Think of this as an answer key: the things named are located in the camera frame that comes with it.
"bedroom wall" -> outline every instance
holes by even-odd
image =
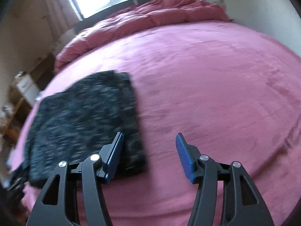
[[[238,24],[270,35],[301,56],[301,18],[289,0],[225,0]]]
[[[0,106],[21,70],[30,71],[51,52],[52,36],[45,20],[45,0],[15,0],[0,21]]]

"drawer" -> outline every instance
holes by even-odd
[[[26,75],[20,80],[20,82],[17,84],[17,88],[21,94],[26,93],[31,85],[33,85],[34,82],[31,79],[30,75]]]
[[[34,106],[36,97],[40,93],[40,90],[36,86],[36,84],[31,84],[28,88],[28,90],[25,92],[23,97],[26,99],[26,101],[30,104],[31,107]]]

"sheer curtain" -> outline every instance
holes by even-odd
[[[82,20],[72,0],[46,0],[47,20],[54,42]]]

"bed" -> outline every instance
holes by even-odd
[[[58,55],[58,74],[42,99],[95,72],[130,73],[148,171],[103,187],[115,226],[187,225],[197,186],[185,178],[179,132],[218,162],[240,161],[280,226],[301,196],[300,63],[276,40],[229,22],[218,5],[152,0],[77,35]],[[39,103],[22,129],[13,169]],[[25,188],[29,210],[38,194]],[[78,198],[86,225],[80,192]],[[221,206],[219,186],[218,215]]]

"window frame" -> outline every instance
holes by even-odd
[[[105,4],[104,6],[101,6],[99,9],[97,9],[94,14],[96,14],[96,13],[98,13],[98,12],[100,12],[100,11],[108,8],[108,7],[114,6],[114,5],[118,4],[118,3],[125,2],[125,1],[128,1],[128,0],[110,0],[109,3]],[[72,0],[72,2],[74,4],[76,10],[78,11],[79,15],[81,16],[82,20],[86,19],[84,17],[84,15],[82,14],[82,11],[80,10],[80,7],[79,7],[79,5],[77,3],[77,0]]]

